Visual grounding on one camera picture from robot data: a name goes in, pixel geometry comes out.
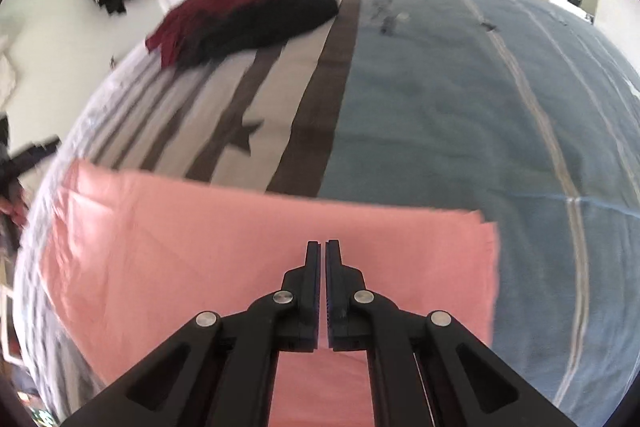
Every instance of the bed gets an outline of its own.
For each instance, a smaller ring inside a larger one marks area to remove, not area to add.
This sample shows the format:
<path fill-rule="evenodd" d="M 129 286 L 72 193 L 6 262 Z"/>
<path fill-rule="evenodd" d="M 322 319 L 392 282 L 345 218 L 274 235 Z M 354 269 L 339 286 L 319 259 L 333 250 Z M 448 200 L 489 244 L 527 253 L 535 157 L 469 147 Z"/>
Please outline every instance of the bed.
<path fill-rule="evenodd" d="M 580 427 L 640 364 L 640 78 L 540 0 L 341 0 L 314 32 L 219 66 L 140 45 L 106 79 L 33 203 L 16 329 L 60 418 L 101 389 L 38 273 L 75 158 L 310 198 L 480 210 L 500 233 L 492 348 Z"/>

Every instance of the pink cloth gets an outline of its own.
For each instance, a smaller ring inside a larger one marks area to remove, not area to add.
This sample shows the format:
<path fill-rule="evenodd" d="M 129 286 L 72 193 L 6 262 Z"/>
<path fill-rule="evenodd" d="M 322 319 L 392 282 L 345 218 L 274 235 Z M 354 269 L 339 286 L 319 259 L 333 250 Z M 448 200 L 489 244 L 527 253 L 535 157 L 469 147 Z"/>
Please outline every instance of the pink cloth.
<path fill-rule="evenodd" d="M 54 213 L 41 274 L 106 383 L 198 312 L 243 311 L 279 289 L 309 240 L 339 239 L 345 264 L 400 308 L 447 310 L 491 340 L 497 232 L 478 212 L 257 194 L 78 160 Z M 320 345 L 281 354 L 270 425 L 372 426 L 365 355 L 330 351 L 324 317 Z"/>

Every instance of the hand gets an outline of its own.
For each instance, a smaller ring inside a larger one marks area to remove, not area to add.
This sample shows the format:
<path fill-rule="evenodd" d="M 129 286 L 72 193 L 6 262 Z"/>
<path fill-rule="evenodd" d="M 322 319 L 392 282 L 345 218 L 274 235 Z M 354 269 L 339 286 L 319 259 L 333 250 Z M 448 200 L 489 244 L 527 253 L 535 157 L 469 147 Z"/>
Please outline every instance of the hand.
<path fill-rule="evenodd" d="M 11 203 L 6 198 L 0 196 L 0 212 L 11 216 L 11 220 L 19 229 L 25 227 L 27 224 L 27 205 L 22 199 L 22 188 L 20 188 L 18 200 L 15 203 Z"/>

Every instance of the silver screw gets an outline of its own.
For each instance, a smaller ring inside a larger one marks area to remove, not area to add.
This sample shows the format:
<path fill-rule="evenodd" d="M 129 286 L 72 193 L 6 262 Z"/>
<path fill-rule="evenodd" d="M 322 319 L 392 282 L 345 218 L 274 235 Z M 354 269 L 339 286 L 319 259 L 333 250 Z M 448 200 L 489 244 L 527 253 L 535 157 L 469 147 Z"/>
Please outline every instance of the silver screw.
<path fill-rule="evenodd" d="M 218 318 L 214 312 L 202 312 L 196 317 L 196 324 L 201 328 L 209 328 L 216 323 Z"/>
<path fill-rule="evenodd" d="M 293 300 L 293 293 L 286 290 L 280 290 L 273 294 L 273 300 L 276 304 L 289 304 Z"/>
<path fill-rule="evenodd" d="M 431 322 L 440 327 L 449 326 L 451 324 L 451 315 L 447 312 L 433 312 L 431 314 Z"/>
<path fill-rule="evenodd" d="M 370 302 L 373 302 L 373 293 L 369 290 L 360 290 L 353 295 L 353 298 L 360 304 L 369 304 Z"/>

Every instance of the blue bedspread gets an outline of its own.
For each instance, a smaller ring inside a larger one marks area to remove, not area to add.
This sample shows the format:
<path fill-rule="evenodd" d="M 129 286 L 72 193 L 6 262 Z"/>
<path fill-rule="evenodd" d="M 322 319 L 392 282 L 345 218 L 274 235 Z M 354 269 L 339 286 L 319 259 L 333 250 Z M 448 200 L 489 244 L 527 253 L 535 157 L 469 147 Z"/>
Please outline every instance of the blue bedspread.
<path fill-rule="evenodd" d="M 582 427 L 638 371 L 636 72 L 540 0 L 362 0 L 319 196 L 480 209 L 493 348 Z"/>

